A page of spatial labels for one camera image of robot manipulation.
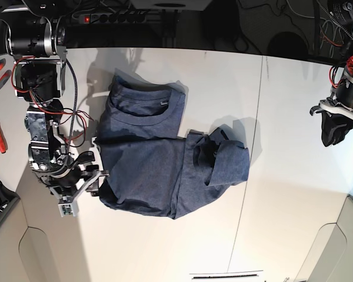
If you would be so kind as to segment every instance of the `black cable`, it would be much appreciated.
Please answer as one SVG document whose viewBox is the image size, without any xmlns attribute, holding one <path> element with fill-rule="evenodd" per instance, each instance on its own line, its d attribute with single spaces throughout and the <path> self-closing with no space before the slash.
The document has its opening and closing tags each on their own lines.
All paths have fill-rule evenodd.
<svg viewBox="0 0 353 282">
<path fill-rule="evenodd" d="M 320 8 L 317 1 L 312 0 L 314 7 L 314 56 L 319 56 L 320 53 Z"/>
<path fill-rule="evenodd" d="M 74 145 L 69 145 L 70 147 L 73 147 L 73 148 L 80 148 L 86 141 L 86 128 L 84 126 L 84 121 L 82 120 L 82 117 L 81 116 L 77 116 L 81 119 L 81 122 L 82 122 L 82 127 L 84 128 L 84 139 L 82 140 L 81 144 L 80 145 L 77 145 L 77 146 L 74 146 Z"/>
<path fill-rule="evenodd" d="M 64 16 L 68 16 L 68 15 L 76 12 L 77 9 L 81 6 L 81 3 L 82 3 L 82 0 L 80 0 L 80 2 L 77 4 L 77 6 L 71 12 L 66 13 Z"/>
<path fill-rule="evenodd" d="M 99 18 L 94 20 L 94 21 L 92 21 L 92 22 L 90 22 L 90 23 L 88 23 L 87 26 L 92 25 L 92 24 L 94 24 L 95 22 L 98 22 L 98 21 L 99 21 Z"/>
<path fill-rule="evenodd" d="M 307 36 L 306 36 L 305 32 L 304 32 L 298 25 L 296 25 L 296 24 L 293 22 L 293 19 L 291 18 L 291 16 L 289 16 L 288 14 L 285 13 L 285 10 L 287 9 L 288 5 L 287 5 L 287 4 L 283 4 L 283 5 L 279 8 L 279 7 L 278 7 L 278 2 L 279 2 L 279 0 L 276 1 L 276 6 L 277 6 L 277 8 L 279 9 L 279 14 L 276 14 L 276 13 L 273 11 L 272 6 L 271 6 L 270 4 L 268 4 L 268 3 L 264 3 L 264 4 L 261 4 L 261 5 L 257 5 L 257 6 L 252 6 L 252 7 L 249 7 L 249 8 L 244 8 L 243 5 L 242 5 L 242 3 L 241 3 L 241 1 L 240 1 L 240 0 L 237 0 L 237 3 L 239 4 L 239 6 L 241 7 L 241 9 L 243 9 L 243 10 L 251 10 L 251 9 L 256 9 L 256 8 L 260 8 L 260 7 L 263 7 L 263 6 L 267 6 L 267 7 L 271 10 L 272 14 L 274 14 L 276 17 L 280 17 L 280 16 L 282 16 L 282 15 L 287 16 L 287 17 L 289 18 L 289 20 L 290 20 L 290 23 L 291 23 L 295 28 L 297 28 L 297 29 L 303 34 L 304 39 L 305 39 L 306 44 L 307 44 L 307 47 L 308 47 L 308 49 L 309 49 L 310 47 L 309 47 L 308 39 L 307 39 Z"/>
<path fill-rule="evenodd" d="M 326 7 L 323 6 L 323 4 L 319 0 L 315 0 L 319 4 L 320 8 L 331 18 L 331 21 L 333 21 L 337 26 L 339 26 L 345 33 L 348 35 L 348 37 L 353 41 L 353 35 L 341 24 L 338 22 L 338 20 L 335 19 L 335 17 L 329 12 L 329 10 L 326 9 Z"/>
<path fill-rule="evenodd" d="M 268 4 L 268 3 L 264 3 L 264 4 L 257 5 L 257 6 L 252 6 L 252 7 L 245 8 L 245 7 L 242 6 L 241 0 L 237 0 L 237 2 L 239 3 L 239 5 L 241 6 L 241 9 L 243 9 L 243 10 L 252 10 L 252 9 L 260 8 L 260 7 L 263 7 L 263 6 L 268 6 L 268 8 L 271 10 L 272 14 L 274 14 L 275 16 L 281 16 L 281 14 L 277 15 L 273 11 L 272 6 L 270 4 Z"/>
<path fill-rule="evenodd" d="M 69 147 L 71 145 L 71 141 L 72 141 L 72 134 L 73 134 L 73 124 L 75 123 L 75 116 L 76 116 L 76 110 L 77 110 L 77 98 L 78 98 L 78 86 L 77 86 L 77 78 L 76 78 L 76 74 L 75 71 L 73 70 L 73 67 L 71 65 L 71 63 L 69 62 L 69 60 L 66 60 L 66 64 L 69 67 L 69 70 L 72 73 L 72 77 L 73 77 L 73 82 L 75 85 L 75 100 L 73 103 L 73 114 L 72 114 L 72 120 L 71 120 L 71 128 L 69 130 L 69 137 L 68 137 L 68 141 L 66 144 L 66 154 L 69 156 Z"/>
</svg>

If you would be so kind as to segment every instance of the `blue t-shirt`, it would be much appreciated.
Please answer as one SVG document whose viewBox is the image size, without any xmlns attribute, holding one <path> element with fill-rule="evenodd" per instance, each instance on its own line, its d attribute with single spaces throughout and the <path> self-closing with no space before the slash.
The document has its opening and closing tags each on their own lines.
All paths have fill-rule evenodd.
<svg viewBox="0 0 353 282">
<path fill-rule="evenodd" d="M 114 81 L 96 139 L 110 173 L 99 188 L 105 205 L 176 219 L 247 180 L 248 150 L 221 129 L 177 137 L 183 93 L 168 86 L 136 90 L 120 77 Z"/>
</svg>

